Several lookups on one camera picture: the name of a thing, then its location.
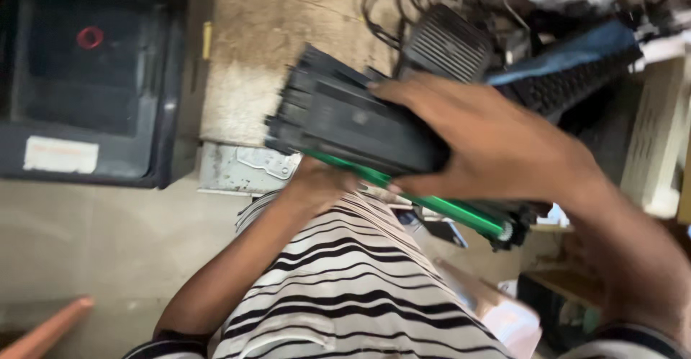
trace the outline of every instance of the dusty floor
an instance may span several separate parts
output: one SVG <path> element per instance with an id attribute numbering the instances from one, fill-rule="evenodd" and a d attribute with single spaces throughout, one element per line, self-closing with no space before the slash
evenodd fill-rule
<path id="1" fill-rule="evenodd" d="M 250 201 L 202 194 L 196 184 L 194 175 L 163 191 L 0 181 L 0 304 L 93 295 L 89 318 L 48 357 L 121 357 L 151 336 L 177 289 L 234 238 L 235 216 Z M 475 232 L 461 231 L 469 249 L 437 239 L 423 246 L 495 283 L 516 278 L 554 244 L 550 235 L 529 239 L 528 253 L 492 253 Z"/>

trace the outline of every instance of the black and white striped shirt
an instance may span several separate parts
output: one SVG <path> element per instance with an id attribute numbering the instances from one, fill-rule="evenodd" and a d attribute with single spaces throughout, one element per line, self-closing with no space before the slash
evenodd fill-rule
<path id="1" fill-rule="evenodd" d="M 267 194 L 239 213 L 237 233 L 275 196 Z M 168 334 L 125 358 L 205 355 L 203 343 Z M 290 241 L 225 322 L 213 354 L 383 357 L 484 359 L 510 353 L 444 283 L 391 210 L 362 193 L 345 195 Z"/>

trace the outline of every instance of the sticker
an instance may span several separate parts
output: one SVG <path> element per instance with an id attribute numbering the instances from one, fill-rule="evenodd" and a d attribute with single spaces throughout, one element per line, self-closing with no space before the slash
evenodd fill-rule
<path id="1" fill-rule="evenodd" d="M 97 161 L 98 144 L 30 136 L 23 169 L 91 174 Z"/>

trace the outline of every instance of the orange object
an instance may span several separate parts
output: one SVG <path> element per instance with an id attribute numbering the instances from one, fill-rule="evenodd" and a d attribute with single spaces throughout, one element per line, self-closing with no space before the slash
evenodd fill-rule
<path id="1" fill-rule="evenodd" d="M 36 359 L 42 357 L 60 337 L 89 314 L 93 304 L 93 298 L 90 296 L 80 297 L 70 302 L 53 317 L 0 351 L 0 359 Z"/>

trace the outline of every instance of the forearm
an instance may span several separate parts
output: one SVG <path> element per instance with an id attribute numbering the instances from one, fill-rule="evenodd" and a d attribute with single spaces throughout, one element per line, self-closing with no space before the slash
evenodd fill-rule
<path id="1" fill-rule="evenodd" d="M 191 335 L 212 334 L 285 245 L 319 212 L 302 190 L 284 189 L 241 235 L 177 292 L 156 325 Z"/>
<path id="2" fill-rule="evenodd" d="M 686 327 L 691 304 L 691 266 L 676 241 L 603 178 L 570 192 L 561 204 L 605 282 L 605 318 L 682 336 L 679 328 Z"/>

